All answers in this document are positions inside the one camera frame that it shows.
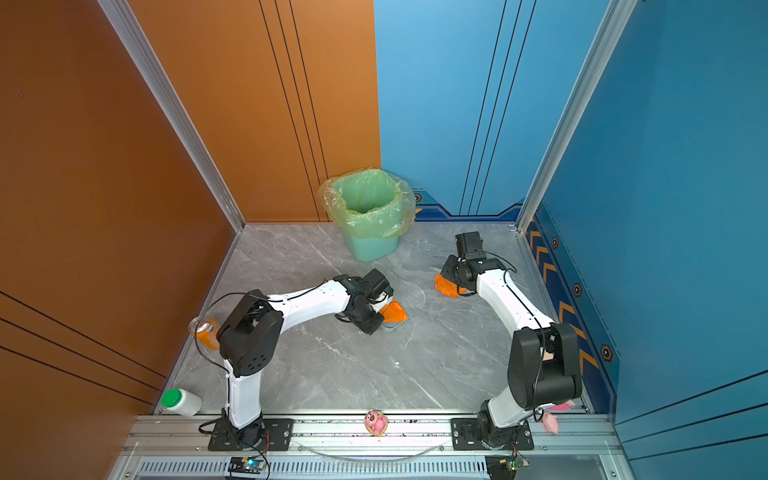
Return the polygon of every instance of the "plastic trash bag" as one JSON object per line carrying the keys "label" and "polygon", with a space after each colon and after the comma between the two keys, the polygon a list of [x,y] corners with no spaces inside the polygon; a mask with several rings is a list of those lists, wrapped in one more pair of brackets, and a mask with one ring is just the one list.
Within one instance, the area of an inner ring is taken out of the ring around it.
{"label": "plastic trash bag", "polygon": [[400,237],[416,216],[411,187],[378,168],[329,178],[319,195],[329,217],[355,238]]}

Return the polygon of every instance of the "trash can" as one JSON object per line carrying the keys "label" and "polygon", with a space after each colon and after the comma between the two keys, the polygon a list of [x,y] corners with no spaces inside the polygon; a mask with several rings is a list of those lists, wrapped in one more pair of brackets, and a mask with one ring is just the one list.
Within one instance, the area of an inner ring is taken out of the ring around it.
{"label": "trash can", "polygon": [[349,251],[361,262],[394,252],[416,215],[411,187],[378,168],[330,178],[319,195],[331,220],[341,227]]}

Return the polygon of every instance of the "orange cloth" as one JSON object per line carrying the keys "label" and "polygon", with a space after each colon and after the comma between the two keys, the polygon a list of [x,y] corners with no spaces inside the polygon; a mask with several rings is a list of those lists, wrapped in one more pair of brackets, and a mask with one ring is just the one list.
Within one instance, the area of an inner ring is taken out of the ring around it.
{"label": "orange cloth", "polygon": [[451,298],[456,298],[460,293],[467,292],[467,289],[464,287],[457,290],[456,284],[450,280],[446,280],[445,277],[440,273],[438,273],[437,276],[435,277],[435,290],[439,291],[444,295],[448,295]]}
{"label": "orange cloth", "polygon": [[384,323],[399,323],[408,319],[408,313],[395,299],[392,299],[389,305],[383,306],[379,313],[384,315]]}

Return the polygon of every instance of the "white bottle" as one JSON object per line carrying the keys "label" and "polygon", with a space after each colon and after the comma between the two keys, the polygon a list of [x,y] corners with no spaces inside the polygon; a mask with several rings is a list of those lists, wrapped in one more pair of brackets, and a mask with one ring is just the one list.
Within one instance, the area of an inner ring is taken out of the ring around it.
{"label": "white bottle", "polygon": [[185,417],[194,416],[203,406],[203,399],[184,389],[170,389],[163,394],[160,404],[165,412],[176,413]]}

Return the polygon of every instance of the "green bottle cap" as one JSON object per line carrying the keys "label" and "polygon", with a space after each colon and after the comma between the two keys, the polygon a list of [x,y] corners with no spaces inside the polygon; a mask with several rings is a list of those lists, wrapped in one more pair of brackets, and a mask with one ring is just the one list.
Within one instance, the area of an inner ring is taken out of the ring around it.
{"label": "green bottle cap", "polygon": [[175,407],[181,401],[181,392],[178,389],[170,389],[163,394],[160,403],[167,409]]}

